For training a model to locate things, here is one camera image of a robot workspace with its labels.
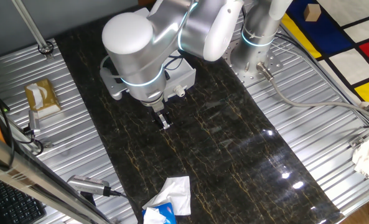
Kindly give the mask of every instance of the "keyboard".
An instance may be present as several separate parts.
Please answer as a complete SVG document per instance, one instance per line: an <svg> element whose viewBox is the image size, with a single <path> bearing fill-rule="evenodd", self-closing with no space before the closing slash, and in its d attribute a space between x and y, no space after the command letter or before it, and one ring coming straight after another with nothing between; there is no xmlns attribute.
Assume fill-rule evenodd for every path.
<svg viewBox="0 0 369 224"><path fill-rule="evenodd" d="M6 224L32 224L46 216L42 203L2 181L0 211Z"/></svg>

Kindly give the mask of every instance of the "metal pole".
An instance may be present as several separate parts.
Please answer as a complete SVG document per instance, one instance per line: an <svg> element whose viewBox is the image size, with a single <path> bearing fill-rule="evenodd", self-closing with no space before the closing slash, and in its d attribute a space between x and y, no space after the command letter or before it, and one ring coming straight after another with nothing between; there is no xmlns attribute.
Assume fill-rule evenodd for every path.
<svg viewBox="0 0 369 224"><path fill-rule="evenodd" d="M0 141L0 164L8 164L11 148ZM0 180L82 223L110 223L97 208L60 180L32 154L15 153L12 169L0 170Z"/></svg>
<svg viewBox="0 0 369 224"><path fill-rule="evenodd" d="M12 3L17 8L19 14L21 15L24 22L27 24L30 32L35 37L36 42L39 44L40 48L42 49L43 53L50 52L50 48L47 45L45 39L42 37L42 34L39 32L35 22L32 20L31 16L29 15L25 5L22 3L21 0L12 0Z"/></svg>

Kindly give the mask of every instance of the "marble table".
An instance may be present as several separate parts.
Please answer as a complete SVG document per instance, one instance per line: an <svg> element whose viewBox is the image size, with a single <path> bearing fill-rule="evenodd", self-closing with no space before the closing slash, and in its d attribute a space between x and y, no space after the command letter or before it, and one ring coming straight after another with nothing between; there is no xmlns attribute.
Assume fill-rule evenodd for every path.
<svg viewBox="0 0 369 224"><path fill-rule="evenodd" d="M129 94L112 99L99 74L110 18L55 40L134 209L166 178L188 175L192 214L178 223L322 224L343 217L222 59L185 55L196 82L184 98L166 103L174 123L167 131Z"/></svg>

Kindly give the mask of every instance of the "mondrian pattern mat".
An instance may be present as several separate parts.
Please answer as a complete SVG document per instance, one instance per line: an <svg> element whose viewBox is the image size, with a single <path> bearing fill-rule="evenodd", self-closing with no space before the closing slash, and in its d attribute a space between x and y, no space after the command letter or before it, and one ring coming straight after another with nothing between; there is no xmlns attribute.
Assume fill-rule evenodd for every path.
<svg viewBox="0 0 369 224"><path fill-rule="evenodd" d="M306 22L308 4L320 4ZM283 24L352 98L369 102L369 0L294 0Z"/></svg>

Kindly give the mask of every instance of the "aluminum slatted platform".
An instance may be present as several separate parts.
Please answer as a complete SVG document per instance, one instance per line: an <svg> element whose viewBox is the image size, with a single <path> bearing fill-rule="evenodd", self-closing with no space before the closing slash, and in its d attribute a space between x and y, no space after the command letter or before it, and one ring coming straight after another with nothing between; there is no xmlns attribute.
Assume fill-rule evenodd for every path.
<svg viewBox="0 0 369 224"><path fill-rule="evenodd" d="M273 43L301 54L281 39ZM281 72L273 74L274 78L290 100L300 103L343 101L334 91L337 88L329 85L329 77L317 73L297 55L274 46L271 49L284 65ZM247 90L345 216L369 201L369 179L354 171L353 149L348 143L365 130L365 124L353 111L333 106L292 107L282 101L265 78L247 86Z"/></svg>
<svg viewBox="0 0 369 224"><path fill-rule="evenodd" d="M29 105L24 86L48 78L54 86L62 110L40 120L41 141L51 141L39 159L63 180L84 175L107 180L123 191L110 158L101 142L77 86L53 42L54 59L46 60L37 45L0 58L0 97L11 108L8 116L20 127L27 126ZM121 223L137 223L129 202L121 197L95 196L97 208L108 218ZM41 223L69 222L70 217L46 207L47 217Z"/></svg>

